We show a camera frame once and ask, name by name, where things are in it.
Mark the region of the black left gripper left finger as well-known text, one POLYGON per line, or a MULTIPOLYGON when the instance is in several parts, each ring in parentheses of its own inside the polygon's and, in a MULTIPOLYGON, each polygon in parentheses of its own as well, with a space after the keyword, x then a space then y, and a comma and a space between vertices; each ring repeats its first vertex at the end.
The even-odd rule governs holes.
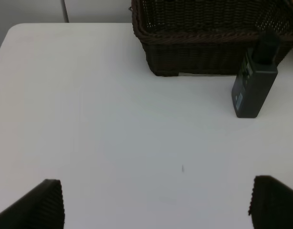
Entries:
POLYGON ((61 181, 45 179, 0 213, 0 229, 63 229, 61 181))

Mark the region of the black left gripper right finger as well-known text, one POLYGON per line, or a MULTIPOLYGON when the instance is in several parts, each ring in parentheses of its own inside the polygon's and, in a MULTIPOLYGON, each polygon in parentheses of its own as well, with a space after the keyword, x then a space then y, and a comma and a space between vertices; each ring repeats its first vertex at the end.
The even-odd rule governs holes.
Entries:
POLYGON ((248 214, 255 229, 293 229, 293 189, 272 176, 256 176, 248 214))

